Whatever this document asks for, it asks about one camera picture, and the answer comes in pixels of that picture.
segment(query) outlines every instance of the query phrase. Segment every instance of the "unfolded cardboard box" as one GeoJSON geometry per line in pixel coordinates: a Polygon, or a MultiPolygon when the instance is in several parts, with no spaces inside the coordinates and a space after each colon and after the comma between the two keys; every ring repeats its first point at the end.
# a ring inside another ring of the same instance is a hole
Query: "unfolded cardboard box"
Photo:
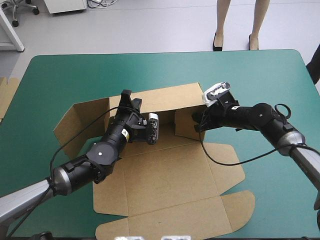
{"type": "MultiPolygon", "coordinates": [[[[97,213],[127,217],[98,226],[98,240],[117,236],[159,240],[168,235],[207,239],[232,233],[249,221],[255,207],[251,192],[221,196],[244,180],[242,167],[210,161],[194,130],[192,113],[206,107],[202,93],[200,85],[192,83],[131,94],[132,99],[142,99],[141,113],[159,115],[159,139],[156,145],[128,143],[113,173],[94,185],[97,213]]],[[[112,96],[74,104],[54,130],[60,144],[119,101],[120,96],[112,96]]],[[[76,157],[87,139],[104,134],[115,113],[76,138],[65,153],[76,157]]],[[[205,143],[205,147],[217,161],[239,161],[230,145],[205,143]]]]}
{"type": "Polygon", "coordinates": [[[0,77],[0,123],[4,119],[9,105],[18,89],[20,81],[17,78],[0,77]]]}

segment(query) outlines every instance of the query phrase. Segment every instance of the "white cable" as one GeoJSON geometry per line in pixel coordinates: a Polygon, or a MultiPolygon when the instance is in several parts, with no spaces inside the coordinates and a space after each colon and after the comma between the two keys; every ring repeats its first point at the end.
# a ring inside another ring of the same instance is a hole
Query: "white cable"
{"type": "Polygon", "coordinates": [[[100,3],[97,3],[94,0],[87,0],[88,6],[96,9],[106,9],[108,6],[111,6],[116,2],[118,2],[118,0],[111,0],[111,2],[108,2],[108,0],[101,0],[100,3]]]}

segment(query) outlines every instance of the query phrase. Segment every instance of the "black cable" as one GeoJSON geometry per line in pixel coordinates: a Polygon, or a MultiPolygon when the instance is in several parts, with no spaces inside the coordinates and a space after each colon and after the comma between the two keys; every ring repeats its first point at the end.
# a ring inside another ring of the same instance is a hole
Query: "black cable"
{"type": "Polygon", "coordinates": [[[29,217],[29,215],[33,212],[33,210],[35,210],[35,208],[42,202],[42,200],[45,198],[45,196],[47,195],[47,193],[49,192],[49,190],[53,187],[53,182],[54,182],[54,161],[56,159],[57,154],[65,147],[67,146],[69,143],[71,143],[76,137],[78,137],[80,134],[82,134],[85,130],[87,130],[92,124],[94,124],[96,121],[98,121],[100,118],[102,118],[104,115],[106,115],[107,113],[109,113],[112,110],[115,109],[128,109],[131,112],[134,112],[136,114],[138,114],[140,117],[142,117],[142,119],[144,120],[145,117],[136,109],[132,108],[132,107],[128,107],[128,106],[115,106],[107,111],[105,111],[104,113],[102,113],[100,116],[98,116],[95,120],[93,120],[92,122],[90,122],[86,127],[84,127],[81,131],[79,131],[75,136],[73,136],[70,140],[68,140],[65,144],[63,144],[61,147],[59,147],[55,153],[53,154],[53,157],[50,161],[50,185],[47,188],[47,190],[41,195],[41,197],[39,198],[39,200],[35,203],[35,205],[33,205],[33,207],[24,215],[24,217],[20,220],[20,222],[14,227],[14,229],[8,234],[8,236],[6,237],[7,239],[9,239],[14,233],[15,231],[20,227],[20,225],[27,219],[27,217],[29,217]]]}

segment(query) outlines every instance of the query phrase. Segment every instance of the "cardboard flap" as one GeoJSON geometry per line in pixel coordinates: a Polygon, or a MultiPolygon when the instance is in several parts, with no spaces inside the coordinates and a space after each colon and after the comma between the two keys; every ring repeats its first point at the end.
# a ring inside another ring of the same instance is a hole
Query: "cardboard flap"
{"type": "MultiPolygon", "coordinates": [[[[93,101],[81,102],[72,105],[55,127],[54,134],[62,146],[77,133],[83,130],[93,120],[109,109],[109,99],[102,98],[93,101]]],[[[70,159],[77,157],[85,142],[94,137],[99,137],[105,132],[104,118],[97,122],[70,142],[63,151],[70,159]]]]}
{"type": "Polygon", "coordinates": [[[95,236],[97,239],[113,240],[114,237],[127,237],[129,233],[128,218],[120,219],[117,221],[109,222],[108,224],[102,224],[95,230],[95,236]]]}
{"type": "Polygon", "coordinates": [[[255,195],[241,191],[221,197],[232,232],[242,228],[250,220],[255,209],[255,195]]]}
{"type": "Polygon", "coordinates": [[[0,122],[5,117],[19,84],[17,78],[11,78],[8,83],[5,77],[0,78],[0,122]]]}
{"type": "MultiPolygon", "coordinates": [[[[148,91],[134,92],[131,99],[142,99],[141,113],[154,113],[204,105],[199,83],[190,83],[148,91]]],[[[110,108],[119,105],[121,96],[110,97],[110,108]]]]}
{"type": "MultiPolygon", "coordinates": [[[[126,193],[121,196],[127,199],[128,216],[219,195],[198,142],[129,156],[120,161],[126,193]]],[[[117,214],[114,206],[124,202],[119,198],[122,188],[118,188],[123,185],[122,181],[118,174],[111,174],[102,183],[94,185],[94,195],[101,196],[95,197],[95,210],[117,214]]]]}
{"type": "MultiPolygon", "coordinates": [[[[231,145],[208,142],[204,142],[203,145],[208,154],[217,162],[226,164],[239,162],[236,151],[231,145]]],[[[207,160],[219,195],[242,182],[246,177],[241,165],[223,166],[212,162],[208,157],[207,160]]]]}
{"type": "Polygon", "coordinates": [[[156,240],[166,235],[189,235],[193,240],[208,239],[243,227],[253,213],[254,202],[249,191],[188,202],[132,216],[127,222],[121,219],[102,224],[96,229],[96,237],[110,240],[118,236],[143,236],[156,240]]]}
{"type": "MultiPolygon", "coordinates": [[[[141,215],[217,197],[245,178],[240,165],[221,167],[207,158],[199,142],[175,138],[191,142],[175,146],[170,141],[173,147],[126,156],[118,161],[115,172],[93,186],[95,211],[141,215]]],[[[239,161],[229,145],[206,143],[205,146],[221,162],[225,161],[224,156],[230,162],[239,161]]]]}

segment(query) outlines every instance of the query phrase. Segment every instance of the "office chair wheel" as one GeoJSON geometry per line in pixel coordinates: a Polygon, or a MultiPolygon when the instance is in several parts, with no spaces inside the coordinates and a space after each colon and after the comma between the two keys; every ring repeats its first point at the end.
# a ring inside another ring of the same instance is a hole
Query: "office chair wheel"
{"type": "Polygon", "coordinates": [[[33,9],[32,12],[34,15],[38,15],[40,13],[38,8],[33,9]]]}
{"type": "Polygon", "coordinates": [[[19,22],[16,21],[16,20],[13,20],[13,21],[12,21],[12,26],[18,27],[18,26],[19,26],[19,22]]]}

